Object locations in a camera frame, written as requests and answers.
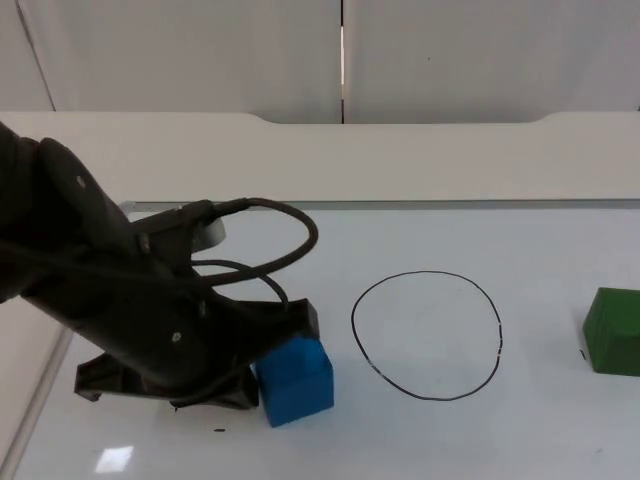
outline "green cube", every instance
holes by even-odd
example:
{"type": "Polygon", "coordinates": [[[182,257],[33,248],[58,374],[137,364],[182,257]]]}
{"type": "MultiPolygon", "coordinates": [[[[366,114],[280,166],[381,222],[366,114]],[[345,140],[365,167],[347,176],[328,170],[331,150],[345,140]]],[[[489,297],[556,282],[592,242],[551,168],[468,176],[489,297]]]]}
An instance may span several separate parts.
{"type": "Polygon", "coordinates": [[[598,289],[582,328],[596,372],[640,376],[640,291],[598,289]]]}

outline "black wire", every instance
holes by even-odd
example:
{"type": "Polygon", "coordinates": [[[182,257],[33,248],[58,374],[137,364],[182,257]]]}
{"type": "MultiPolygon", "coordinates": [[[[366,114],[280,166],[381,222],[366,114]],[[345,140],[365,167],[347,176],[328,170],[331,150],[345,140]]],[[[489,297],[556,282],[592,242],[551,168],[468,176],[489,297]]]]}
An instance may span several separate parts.
{"type": "Polygon", "coordinates": [[[360,351],[362,352],[362,355],[364,356],[365,360],[369,363],[369,366],[378,375],[380,375],[387,383],[389,383],[391,386],[393,386],[394,388],[400,390],[402,393],[404,393],[406,395],[409,395],[410,397],[417,398],[418,400],[431,400],[431,401],[434,401],[434,402],[452,402],[454,400],[460,400],[461,398],[470,397],[471,395],[473,395],[474,393],[479,392],[480,390],[482,390],[484,387],[486,387],[489,384],[489,382],[493,379],[494,375],[498,371],[498,367],[500,366],[500,357],[502,355],[503,340],[502,340],[502,321],[500,320],[500,314],[498,313],[498,309],[496,308],[495,304],[493,303],[493,300],[491,299],[491,297],[487,294],[487,292],[485,292],[482,289],[482,287],[480,287],[480,285],[478,285],[473,280],[471,280],[471,279],[469,279],[467,277],[464,277],[462,275],[459,275],[457,273],[444,272],[444,271],[440,271],[440,270],[416,270],[416,271],[413,271],[413,272],[398,273],[398,274],[391,275],[389,277],[383,278],[379,282],[374,283],[369,288],[367,288],[364,291],[364,293],[362,295],[360,295],[360,297],[358,297],[358,300],[356,300],[356,303],[353,305],[353,310],[351,310],[351,330],[353,331],[353,337],[355,338],[356,343],[358,344],[358,348],[360,348],[360,351]],[[434,274],[439,274],[439,275],[448,275],[450,277],[460,278],[460,279],[462,279],[462,280],[464,280],[466,282],[469,282],[475,288],[480,290],[480,292],[486,297],[486,299],[489,300],[489,304],[491,305],[491,308],[493,309],[493,313],[495,314],[496,320],[498,321],[498,338],[499,338],[498,353],[496,355],[496,363],[493,366],[493,370],[491,370],[491,373],[489,374],[487,379],[484,382],[482,382],[479,386],[477,386],[476,388],[474,388],[473,390],[471,390],[469,392],[466,392],[466,393],[463,393],[463,394],[460,394],[460,395],[455,395],[453,397],[430,397],[430,396],[426,396],[426,395],[418,395],[417,393],[413,393],[413,392],[407,390],[406,388],[398,385],[396,382],[394,382],[389,377],[387,377],[384,373],[382,373],[378,367],[376,367],[376,365],[369,358],[369,355],[367,354],[366,350],[364,349],[364,346],[362,345],[362,342],[360,341],[360,338],[358,337],[358,332],[356,330],[355,313],[356,313],[358,305],[360,304],[362,299],[369,292],[371,292],[371,290],[373,290],[374,288],[376,288],[377,286],[383,284],[384,282],[386,282],[388,280],[392,280],[394,278],[402,277],[404,275],[415,275],[417,273],[434,273],[434,274]]]}
{"type": "MultiPolygon", "coordinates": [[[[210,287],[244,282],[245,280],[253,280],[255,278],[259,278],[258,275],[268,275],[275,271],[281,270],[304,257],[318,242],[318,227],[311,219],[311,217],[309,217],[303,211],[292,207],[291,205],[287,205],[286,203],[276,202],[273,200],[268,200],[266,198],[240,198],[237,200],[231,200],[230,202],[216,204],[215,207],[217,214],[221,217],[238,213],[251,207],[263,207],[270,210],[275,210],[289,215],[296,220],[299,220],[305,227],[307,227],[309,236],[302,245],[300,245],[292,252],[271,262],[252,267],[251,273],[246,271],[238,271],[203,276],[202,278],[204,279],[205,283],[210,287]]],[[[192,265],[206,266],[211,265],[210,262],[211,260],[196,260],[192,263],[192,265]]]]}
{"type": "MultiPolygon", "coordinates": [[[[260,198],[243,198],[216,205],[218,216],[230,215],[254,206],[271,208],[300,220],[309,230],[309,238],[307,238],[307,240],[297,249],[277,260],[259,265],[257,267],[242,267],[242,269],[239,269],[239,271],[237,272],[205,275],[199,278],[159,278],[152,275],[123,272],[121,270],[116,270],[113,268],[86,266],[74,261],[61,260],[59,258],[56,258],[54,255],[43,253],[32,248],[27,248],[22,245],[2,240],[0,240],[0,254],[10,255],[9,260],[11,262],[28,263],[34,267],[51,269],[54,270],[54,273],[58,275],[69,275],[76,277],[80,276],[87,279],[102,281],[118,280],[123,283],[130,283],[138,286],[146,285],[154,287],[164,287],[169,289],[180,287],[201,293],[203,291],[209,290],[210,287],[214,286],[228,285],[231,283],[238,283],[246,280],[260,279],[262,276],[266,276],[269,273],[273,273],[277,270],[287,267],[295,261],[299,260],[304,255],[306,255],[317,243],[318,227],[309,216],[307,216],[297,208],[280,202],[275,202],[273,200],[260,198]]],[[[217,261],[196,260],[192,263],[192,265],[206,266],[211,265],[211,262],[217,261]]]]}
{"type": "Polygon", "coordinates": [[[244,263],[234,262],[233,260],[207,260],[207,265],[233,268],[240,272],[246,272],[251,275],[256,275],[256,279],[262,280],[271,288],[271,290],[275,292],[275,294],[278,296],[278,298],[282,302],[282,306],[284,307],[285,311],[289,307],[289,298],[287,297],[286,292],[280,286],[280,284],[278,284],[278,282],[276,282],[273,278],[267,275],[256,274],[256,272],[254,271],[255,269],[253,267],[245,265],[244,263]]]}

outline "black circle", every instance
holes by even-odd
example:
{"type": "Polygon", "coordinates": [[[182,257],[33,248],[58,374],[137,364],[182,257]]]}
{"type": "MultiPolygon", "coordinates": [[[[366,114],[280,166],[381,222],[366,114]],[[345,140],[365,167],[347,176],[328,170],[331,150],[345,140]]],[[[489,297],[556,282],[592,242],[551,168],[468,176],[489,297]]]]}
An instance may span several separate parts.
{"type": "Polygon", "coordinates": [[[395,275],[391,275],[389,277],[383,278],[379,282],[374,283],[369,288],[367,288],[364,291],[364,293],[362,293],[362,295],[360,295],[360,297],[358,297],[358,299],[356,300],[356,303],[354,303],[353,310],[351,310],[351,330],[353,331],[353,338],[355,339],[356,343],[358,344],[358,348],[360,348],[360,351],[362,352],[362,355],[364,356],[365,360],[369,363],[369,366],[373,369],[373,371],[376,372],[378,375],[380,375],[392,387],[400,390],[405,395],[409,395],[410,397],[417,398],[418,400],[431,400],[431,401],[434,401],[434,402],[452,402],[454,400],[460,400],[461,398],[469,397],[469,396],[473,395],[474,393],[479,392],[484,387],[486,387],[489,384],[489,382],[493,379],[494,375],[498,371],[498,367],[500,366],[500,356],[502,355],[503,340],[502,340],[502,320],[500,320],[500,314],[498,313],[498,309],[496,308],[495,304],[493,303],[493,300],[491,299],[491,297],[487,294],[487,292],[485,292],[482,289],[482,287],[480,287],[480,285],[478,285],[473,280],[471,280],[471,279],[469,279],[467,277],[464,277],[462,275],[459,275],[457,273],[445,272],[445,271],[440,271],[440,270],[416,270],[416,271],[413,271],[413,272],[397,273],[395,275]],[[362,342],[360,341],[360,338],[358,337],[358,331],[356,330],[356,310],[358,309],[358,305],[360,304],[362,299],[364,297],[366,297],[367,294],[369,292],[371,292],[374,288],[378,287],[379,285],[382,285],[383,283],[385,283],[385,282],[387,282],[389,280],[393,280],[394,278],[403,277],[405,275],[416,275],[416,274],[419,274],[419,273],[431,273],[431,274],[436,274],[436,275],[448,275],[450,277],[456,277],[456,278],[459,278],[461,280],[464,280],[465,282],[470,283],[475,288],[480,290],[480,292],[489,301],[489,304],[491,305],[491,308],[493,309],[493,313],[496,316],[496,320],[498,322],[498,339],[499,339],[498,353],[496,355],[496,363],[493,366],[493,370],[491,370],[491,373],[489,374],[487,379],[484,382],[482,382],[479,386],[477,386],[476,388],[474,388],[473,390],[471,390],[469,392],[466,392],[466,393],[463,393],[463,394],[460,394],[460,395],[455,395],[453,397],[429,397],[429,396],[418,395],[417,393],[413,393],[413,392],[407,390],[406,388],[398,385],[396,382],[394,382],[389,377],[387,377],[384,373],[382,373],[378,367],[375,366],[375,364],[371,361],[371,358],[369,358],[369,355],[367,354],[367,351],[364,349],[364,345],[362,345],[362,342]]]}

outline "blue cube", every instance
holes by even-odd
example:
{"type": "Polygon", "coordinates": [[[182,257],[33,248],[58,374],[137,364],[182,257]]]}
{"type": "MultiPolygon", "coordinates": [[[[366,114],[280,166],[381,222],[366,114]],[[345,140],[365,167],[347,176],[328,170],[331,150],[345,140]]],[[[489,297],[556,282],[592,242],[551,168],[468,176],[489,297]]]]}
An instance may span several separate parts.
{"type": "Polygon", "coordinates": [[[333,407],[333,367],[319,340],[293,338],[260,359],[256,373],[272,427],[333,407]]]}

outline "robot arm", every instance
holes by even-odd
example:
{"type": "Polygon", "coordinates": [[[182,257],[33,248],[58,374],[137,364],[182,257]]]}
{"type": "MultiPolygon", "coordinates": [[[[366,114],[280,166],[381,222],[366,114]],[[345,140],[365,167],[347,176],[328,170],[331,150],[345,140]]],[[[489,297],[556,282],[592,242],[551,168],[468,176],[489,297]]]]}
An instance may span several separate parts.
{"type": "Polygon", "coordinates": [[[104,350],[78,367],[75,391],[89,400],[256,406],[250,365],[294,336],[318,337],[308,300],[288,302],[267,277],[317,238],[303,212],[264,199],[199,201],[131,223],[69,149],[0,123],[0,302],[20,295],[104,350]],[[208,228],[256,206],[300,220],[309,238],[258,267],[191,260],[208,228]],[[236,271],[202,276],[193,267],[203,264],[236,271]],[[254,278],[281,302],[235,301],[211,288],[254,278]]]}

